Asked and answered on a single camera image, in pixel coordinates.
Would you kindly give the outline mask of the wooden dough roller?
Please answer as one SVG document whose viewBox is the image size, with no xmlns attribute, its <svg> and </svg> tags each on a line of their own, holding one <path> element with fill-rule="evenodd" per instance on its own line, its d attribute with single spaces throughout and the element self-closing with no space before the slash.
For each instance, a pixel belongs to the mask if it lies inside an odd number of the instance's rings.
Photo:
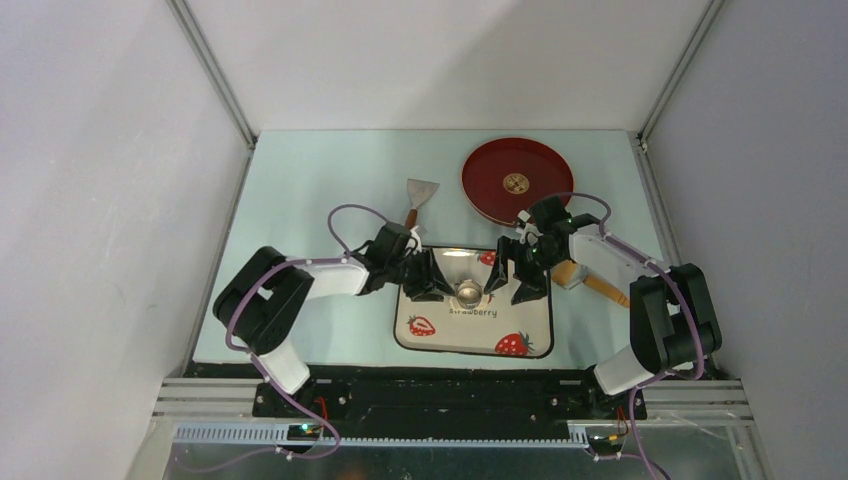
<svg viewBox="0 0 848 480">
<path fill-rule="evenodd" d="M 585 266 L 571 260 L 564 261 L 551 270 L 551 281 L 565 290 L 584 285 L 623 308 L 630 308 L 630 300 L 625 293 L 592 274 Z"/>
</svg>

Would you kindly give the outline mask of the strawberry print rectangular tray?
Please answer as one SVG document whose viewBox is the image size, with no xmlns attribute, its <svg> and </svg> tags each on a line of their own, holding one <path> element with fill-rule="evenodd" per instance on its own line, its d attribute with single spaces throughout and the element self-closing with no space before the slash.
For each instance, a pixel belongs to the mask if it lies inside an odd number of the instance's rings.
<svg viewBox="0 0 848 480">
<path fill-rule="evenodd" d="M 554 347 L 549 297 L 512 305 L 518 282 L 484 294 L 495 252 L 435 247 L 433 252 L 455 295 L 412 302 L 398 294 L 394 337 L 408 350 L 526 359 L 546 357 Z"/>
</svg>

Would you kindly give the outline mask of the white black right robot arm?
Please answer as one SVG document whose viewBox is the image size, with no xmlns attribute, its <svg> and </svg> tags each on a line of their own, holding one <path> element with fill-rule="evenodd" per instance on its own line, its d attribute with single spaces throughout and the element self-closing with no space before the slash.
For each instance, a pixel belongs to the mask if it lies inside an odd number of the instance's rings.
<svg viewBox="0 0 848 480">
<path fill-rule="evenodd" d="M 569 213 L 566 196 L 547 196 L 519 213 L 516 235 L 497 241 L 484 291 L 492 293 L 514 279 L 513 304 L 541 299 L 549 292 L 554 268 L 572 261 L 625 295 L 629 343 L 590 367 L 581 392 L 583 408 L 593 417 L 610 416 L 625 391 L 670 376 L 701 379 L 708 355 L 722 344 L 702 270 L 692 263 L 671 265 L 636 249 L 607 228 L 607 215 Z"/>
</svg>

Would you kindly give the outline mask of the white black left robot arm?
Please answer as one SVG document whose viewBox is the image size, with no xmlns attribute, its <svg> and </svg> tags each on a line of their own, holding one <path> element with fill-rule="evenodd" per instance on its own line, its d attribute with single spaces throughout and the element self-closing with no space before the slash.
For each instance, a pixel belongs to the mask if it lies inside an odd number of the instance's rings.
<svg viewBox="0 0 848 480">
<path fill-rule="evenodd" d="M 329 296 L 362 296 L 387 284 L 412 301 L 441 301 L 454 289 L 432 248 L 415 228 L 385 223 L 376 237 L 338 257 L 285 256 L 258 249 L 213 302 L 228 348 L 244 353 L 262 378 L 279 388 L 278 404 L 304 416 L 316 403 L 310 371 L 289 336 L 304 304 Z"/>
</svg>

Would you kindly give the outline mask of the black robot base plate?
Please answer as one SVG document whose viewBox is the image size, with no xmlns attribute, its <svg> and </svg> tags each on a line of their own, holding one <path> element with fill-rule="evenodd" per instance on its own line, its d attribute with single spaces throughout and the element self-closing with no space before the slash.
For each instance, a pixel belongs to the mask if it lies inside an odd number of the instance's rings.
<svg viewBox="0 0 848 480">
<path fill-rule="evenodd" d="M 588 389 L 578 370 L 320 366 L 294 399 L 342 437 L 569 440 L 579 420 L 647 417 L 641 395 Z"/>
</svg>

